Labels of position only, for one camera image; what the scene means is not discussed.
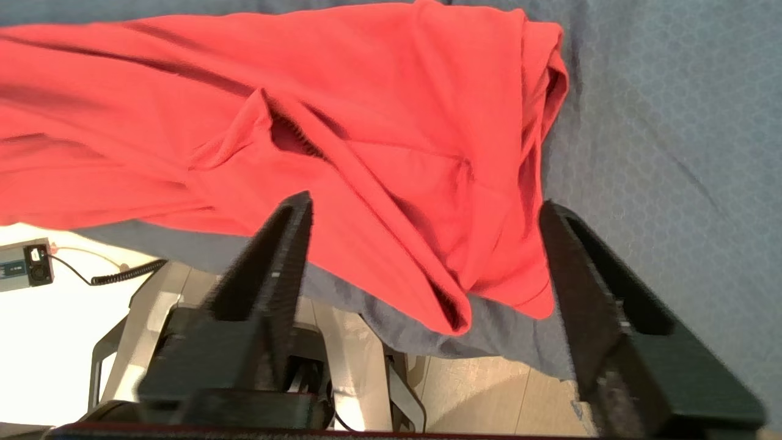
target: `white wall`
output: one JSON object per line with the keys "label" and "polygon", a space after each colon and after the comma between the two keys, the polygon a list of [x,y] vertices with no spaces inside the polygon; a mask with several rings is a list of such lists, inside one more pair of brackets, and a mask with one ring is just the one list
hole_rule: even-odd
{"label": "white wall", "polygon": [[[42,237],[130,267],[155,259],[73,233],[21,224],[0,227],[0,245]],[[117,272],[92,254],[63,249],[56,255],[88,280]],[[131,295],[145,279],[90,287],[57,261],[52,270],[53,284],[0,292],[0,422],[59,425],[81,417],[87,409],[92,347],[127,314]]]}

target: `chair leg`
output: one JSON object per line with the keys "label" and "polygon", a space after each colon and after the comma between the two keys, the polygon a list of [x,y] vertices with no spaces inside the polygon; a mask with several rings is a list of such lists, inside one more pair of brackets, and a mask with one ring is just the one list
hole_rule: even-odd
{"label": "chair leg", "polygon": [[95,347],[92,349],[90,394],[87,402],[87,411],[91,411],[100,402],[101,365],[104,359],[117,352],[120,346],[120,339],[122,339],[122,332],[125,330],[125,321],[127,321],[127,317],[124,317],[113,329],[100,338],[100,341],[95,343]]}
{"label": "chair leg", "polygon": [[415,432],[425,432],[426,409],[424,409],[423,403],[418,399],[415,391],[410,388],[410,385],[402,379],[394,365],[387,365],[387,370],[391,402],[412,422]]}

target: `black cable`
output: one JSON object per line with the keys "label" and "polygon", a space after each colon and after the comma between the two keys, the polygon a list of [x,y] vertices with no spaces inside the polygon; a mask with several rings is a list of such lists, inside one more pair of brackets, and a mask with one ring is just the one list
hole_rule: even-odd
{"label": "black cable", "polygon": [[350,432],[357,432],[355,429],[351,428],[349,424],[345,423],[345,421],[342,419],[342,417],[339,416],[339,413],[337,413],[337,405],[334,402],[334,388],[332,386],[332,382],[329,381],[328,385],[326,386],[326,397],[328,399],[328,404],[332,407],[334,410],[334,418],[337,419],[337,421],[345,427]]}
{"label": "black cable", "polygon": [[145,275],[150,272],[155,272],[156,270],[162,268],[168,261],[166,260],[155,260],[151,261],[145,265],[140,265],[139,267],[127,270],[125,272],[115,273],[112,275],[105,275],[105,276],[93,276],[92,280],[87,281],[86,278],[84,278],[79,271],[74,269],[72,265],[69,265],[65,261],[63,261],[59,257],[55,257],[54,255],[49,255],[49,257],[52,260],[57,260],[60,263],[62,263],[65,267],[71,270],[71,272],[75,273],[76,276],[81,278],[82,281],[84,281],[85,284],[88,286],[105,286],[106,284],[113,284],[113,283],[119,283],[121,281],[127,281],[142,275]]}
{"label": "black cable", "polygon": [[347,423],[345,423],[345,421],[344,421],[344,420],[342,420],[342,417],[340,417],[340,416],[339,416],[339,413],[337,413],[337,409],[336,409],[336,407],[334,408],[334,418],[336,418],[336,419],[337,419],[337,421],[339,422],[339,424],[341,424],[342,426],[344,426],[344,427],[345,427],[345,429],[347,429],[348,431],[350,431],[350,432],[356,432],[356,430],[355,430],[355,429],[351,428],[351,427],[350,427],[350,426],[349,426]]}

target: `red shirt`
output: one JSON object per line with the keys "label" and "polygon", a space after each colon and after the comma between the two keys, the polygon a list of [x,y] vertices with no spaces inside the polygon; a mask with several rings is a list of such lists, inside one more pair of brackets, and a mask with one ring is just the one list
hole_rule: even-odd
{"label": "red shirt", "polygon": [[0,224],[251,236],[308,189],[310,261],[430,329],[468,292],[544,318],[560,44],[433,1],[0,29]]}

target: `black plastic part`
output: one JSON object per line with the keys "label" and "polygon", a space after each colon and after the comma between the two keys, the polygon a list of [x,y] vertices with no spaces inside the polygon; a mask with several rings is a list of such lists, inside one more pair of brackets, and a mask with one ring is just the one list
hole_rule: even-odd
{"label": "black plastic part", "polygon": [[120,346],[122,332],[125,331],[127,317],[124,317],[109,330],[92,349],[92,364],[90,365],[90,391],[87,411],[91,411],[100,402],[100,380],[103,361],[117,352]]}
{"label": "black plastic part", "polygon": [[311,226],[309,193],[280,204],[192,325],[150,365],[138,386],[146,422],[169,423],[203,389],[284,391]]}
{"label": "black plastic part", "polygon": [[201,390],[182,408],[177,424],[264,429],[323,428],[317,395],[250,390]]}
{"label": "black plastic part", "polygon": [[[38,251],[40,258],[34,261],[32,254]],[[23,248],[24,262],[27,264],[27,282],[30,287],[45,286],[54,282],[52,276],[52,263],[48,258],[48,246],[46,244],[31,244]]]}
{"label": "black plastic part", "polygon": [[571,211],[546,202],[540,228],[579,394],[603,436],[754,435],[760,401]]}

